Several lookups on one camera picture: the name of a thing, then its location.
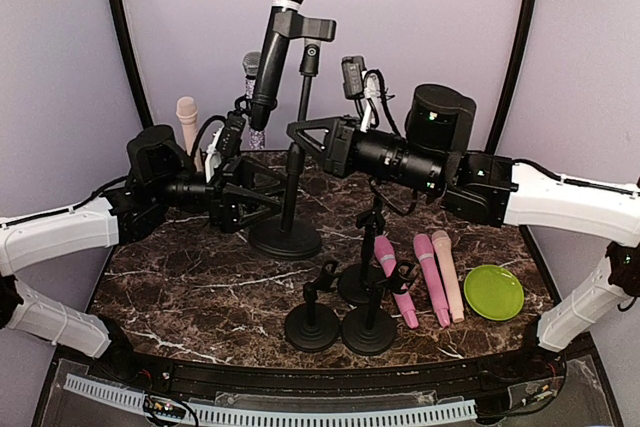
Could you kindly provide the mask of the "pink microphone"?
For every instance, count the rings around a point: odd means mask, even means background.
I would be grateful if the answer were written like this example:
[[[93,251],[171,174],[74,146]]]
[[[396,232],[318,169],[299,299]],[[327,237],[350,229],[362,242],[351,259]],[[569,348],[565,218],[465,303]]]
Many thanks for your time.
[[[397,261],[394,248],[389,239],[384,235],[375,237],[374,256],[382,267],[384,274],[391,279],[388,289],[393,293],[398,311],[404,319],[405,324],[410,329],[417,329],[419,327],[419,321],[413,300],[408,293],[409,285],[402,283],[402,280],[405,278],[403,268],[407,267],[411,269],[412,265],[404,266]]]
[[[413,240],[414,253],[419,261],[433,311],[442,328],[451,324],[449,305],[436,264],[435,251],[430,237],[427,234],[417,234]]]

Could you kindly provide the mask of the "black microphone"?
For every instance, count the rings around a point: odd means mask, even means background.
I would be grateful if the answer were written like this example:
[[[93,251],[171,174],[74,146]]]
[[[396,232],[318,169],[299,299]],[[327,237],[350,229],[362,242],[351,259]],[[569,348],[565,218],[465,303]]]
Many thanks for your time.
[[[272,0],[267,29],[261,49],[258,72],[251,99],[250,127],[263,131],[277,104],[277,95],[290,40],[274,30],[276,15],[298,12],[303,0]]]

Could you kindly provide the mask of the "black stand with clip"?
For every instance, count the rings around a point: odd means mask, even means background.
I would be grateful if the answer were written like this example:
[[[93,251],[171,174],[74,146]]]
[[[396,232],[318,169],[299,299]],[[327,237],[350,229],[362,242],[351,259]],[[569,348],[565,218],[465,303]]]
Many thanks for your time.
[[[349,305],[367,304],[370,285],[384,277],[384,272],[380,269],[371,269],[375,239],[383,234],[386,226],[382,214],[383,205],[381,197],[374,195],[372,206],[356,217],[356,227],[364,230],[360,257],[355,264],[343,271],[338,281],[338,293]]]

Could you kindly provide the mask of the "small beige microphone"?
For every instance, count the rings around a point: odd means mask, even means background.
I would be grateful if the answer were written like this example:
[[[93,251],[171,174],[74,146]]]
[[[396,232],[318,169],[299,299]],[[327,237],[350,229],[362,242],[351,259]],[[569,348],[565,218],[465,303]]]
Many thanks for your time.
[[[181,124],[185,150],[190,154],[199,131],[198,108],[193,97],[183,96],[177,101],[176,116]]]

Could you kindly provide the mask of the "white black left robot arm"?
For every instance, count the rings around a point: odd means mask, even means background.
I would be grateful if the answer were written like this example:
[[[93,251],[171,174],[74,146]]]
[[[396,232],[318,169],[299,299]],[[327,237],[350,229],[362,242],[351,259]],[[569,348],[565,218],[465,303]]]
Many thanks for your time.
[[[75,205],[1,221],[1,325],[90,358],[120,383],[141,374],[140,359],[112,321],[79,312],[20,281],[20,270],[45,260],[150,236],[169,209],[204,213],[235,233],[281,211],[285,177],[239,152],[233,137],[213,174],[197,171],[168,125],[143,130],[127,145],[130,170]]]

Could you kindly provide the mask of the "black tripod shock-mount stand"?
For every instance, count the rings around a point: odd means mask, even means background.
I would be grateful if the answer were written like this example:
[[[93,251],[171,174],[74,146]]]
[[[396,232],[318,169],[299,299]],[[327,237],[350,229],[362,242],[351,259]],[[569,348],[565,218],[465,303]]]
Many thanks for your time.
[[[233,108],[227,113],[227,119],[247,124],[251,116],[250,101],[245,94],[234,100]]]

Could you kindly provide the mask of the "black round-base stand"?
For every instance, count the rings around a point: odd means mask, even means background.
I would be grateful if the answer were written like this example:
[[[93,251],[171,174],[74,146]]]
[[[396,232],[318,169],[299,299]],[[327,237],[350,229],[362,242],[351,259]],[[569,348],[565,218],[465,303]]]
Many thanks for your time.
[[[328,260],[315,280],[303,285],[304,302],[294,307],[284,321],[286,341],[298,351],[321,352],[331,347],[340,333],[340,320],[327,305],[318,302],[318,293],[331,293],[340,279],[338,262]]]
[[[404,267],[405,278],[409,289],[416,279],[415,264],[400,261],[404,266],[412,265],[411,269]],[[381,302],[387,292],[391,292],[391,279],[384,277],[374,281],[369,288],[368,303],[348,312],[341,322],[341,337],[343,344],[352,352],[362,356],[376,356],[386,352],[393,344],[397,332],[397,322],[381,307]]]

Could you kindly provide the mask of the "black round-base stand front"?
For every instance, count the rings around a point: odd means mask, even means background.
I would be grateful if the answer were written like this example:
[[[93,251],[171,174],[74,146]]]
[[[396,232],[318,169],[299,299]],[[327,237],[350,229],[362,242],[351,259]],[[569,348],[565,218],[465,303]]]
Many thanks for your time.
[[[400,261],[404,266],[412,265],[411,269],[404,267],[405,278],[409,289],[416,279],[415,264]],[[381,307],[381,302],[387,292],[391,292],[391,279],[384,277],[374,281],[369,288],[368,303],[348,312],[341,322],[341,337],[343,344],[352,352],[362,356],[376,356],[386,352],[393,344],[397,332],[397,322]]]

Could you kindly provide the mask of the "glitter silver-head microphone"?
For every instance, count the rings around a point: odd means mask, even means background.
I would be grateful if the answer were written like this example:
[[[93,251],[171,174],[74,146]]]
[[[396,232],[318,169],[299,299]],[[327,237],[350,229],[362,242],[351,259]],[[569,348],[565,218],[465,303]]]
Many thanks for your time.
[[[248,52],[242,60],[245,73],[245,100],[247,109],[251,110],[251,100],[259,69],[260,53]],[[251,150],[263,150],[265,148],[265,132],[249,128],[249,147]]]

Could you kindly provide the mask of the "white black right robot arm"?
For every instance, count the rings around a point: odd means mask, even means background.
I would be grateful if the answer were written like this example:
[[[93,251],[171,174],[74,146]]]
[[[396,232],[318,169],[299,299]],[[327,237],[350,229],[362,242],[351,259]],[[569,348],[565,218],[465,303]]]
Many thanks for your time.
[[[288,136],[338,178],[355,172],[438,200],[462,220],[501,227],[542,226],[608,240],[594,271],[543,313],[537,342],[510,360],[521,381],[534,379],[549,352],[564,350],[617,304],[639,294],[639,188],[556,174],[534,161],[474,151],[468,143],[475,102],[438,84],[414,90],[404,136],[361,131],[337,116],[288,125]]]

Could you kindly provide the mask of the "beige microphone tall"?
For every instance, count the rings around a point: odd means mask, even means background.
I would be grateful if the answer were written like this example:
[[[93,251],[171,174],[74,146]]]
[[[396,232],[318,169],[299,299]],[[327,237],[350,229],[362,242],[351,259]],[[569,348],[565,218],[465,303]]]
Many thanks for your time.
[[[465,319],[464,305],[452,255],[451,239],[444,230],[438,230],[432,234],[431,241],[440,267],[451,319],[454,323],[461,323]]]

